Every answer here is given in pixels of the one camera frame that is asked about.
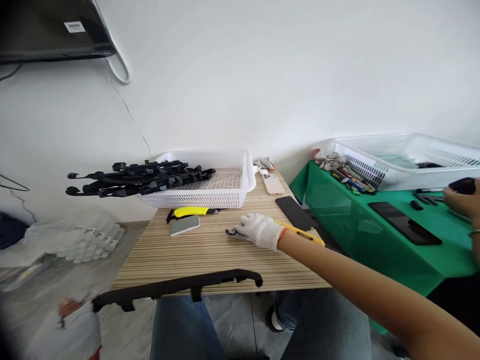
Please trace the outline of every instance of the person's hand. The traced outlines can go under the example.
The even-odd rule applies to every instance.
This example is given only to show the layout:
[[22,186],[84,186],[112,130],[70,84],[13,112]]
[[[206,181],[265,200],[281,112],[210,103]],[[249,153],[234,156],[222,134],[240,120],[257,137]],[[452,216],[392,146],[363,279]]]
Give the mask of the person's hand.
[[251,241],[260,248],[278,251],[277,243],[285,228],[278,225],[271,217],[263,214],[248,213],[240,217],[240,225],[227,233],[240,239]]
[[443,190],[445,204],[453,211],[469,217],[475,229],[480,229],[480,177],[475,179],[475,194],[465,195],[447,187]]

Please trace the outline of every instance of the black smartphone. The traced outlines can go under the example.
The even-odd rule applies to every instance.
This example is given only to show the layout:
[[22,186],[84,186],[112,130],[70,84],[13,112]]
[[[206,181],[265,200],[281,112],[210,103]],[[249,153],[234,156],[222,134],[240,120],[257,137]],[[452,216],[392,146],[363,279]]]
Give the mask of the black smartphone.
[[388,202],[370,202],[369,207],[415,245],[441,245],[442,240]]
[[283,213],[286,215],[291,224],[302,231],[308,231],[318,226],[306,212],[303,210],[299,203],[291,196],[280,197],[275,199],[276,204],[280,207]]

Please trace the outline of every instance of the wooden table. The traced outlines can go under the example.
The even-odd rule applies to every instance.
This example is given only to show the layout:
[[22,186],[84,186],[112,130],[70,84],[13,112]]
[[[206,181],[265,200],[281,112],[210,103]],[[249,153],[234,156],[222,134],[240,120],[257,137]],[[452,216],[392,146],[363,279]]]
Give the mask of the wooden table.
[[[257,174],[256,188],[246,195],[242,208],[200,216],[199,228],[177,236],[170,236],[170,225],[166,222],[170,209],[158,209],[111,289],[232,269],[259,273],[263,278],[263,286],[256,287],[253,280],[247,279],[239,283],[224,282],[207,286],[202,293],[329,288],[325,280],[284,253],[259,248],[250,241],[225,234],[225,229],[239,224],[240,216],[246,213],[262,213],[290,224],[275,199],[294,196],[280,173],[275,171],[275,174],[285,189],[285,195],[268,195]],[[318,236],[314,230],[310,233]]]

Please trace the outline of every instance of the green table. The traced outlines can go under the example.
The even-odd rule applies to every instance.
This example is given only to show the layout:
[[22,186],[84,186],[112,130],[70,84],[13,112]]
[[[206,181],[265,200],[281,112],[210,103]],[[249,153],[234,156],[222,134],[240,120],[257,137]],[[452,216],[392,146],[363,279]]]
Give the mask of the green table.
[[[310,161],[290,186],[318,221],[352,259],[423,296],[444,279],[478,272],[468,236],[470,224],[448,212],[447,206],[410,206],[411,191],[384,191],[355,196],[330,172]],[[387,202],[443,241],[442,245],[414,245],[374,212],[368,203]]]

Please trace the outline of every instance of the shoe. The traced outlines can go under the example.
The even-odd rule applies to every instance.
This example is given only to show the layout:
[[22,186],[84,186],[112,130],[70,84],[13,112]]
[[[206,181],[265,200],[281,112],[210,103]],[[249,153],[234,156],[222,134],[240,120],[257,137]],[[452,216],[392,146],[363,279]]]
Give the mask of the shoe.
[[266,324],[268,325],[268,328],[274,333],[280,333],[284,330],[279,323],[279,319],[277,317],[277,314],[275,313],[273,305],[266,312]]

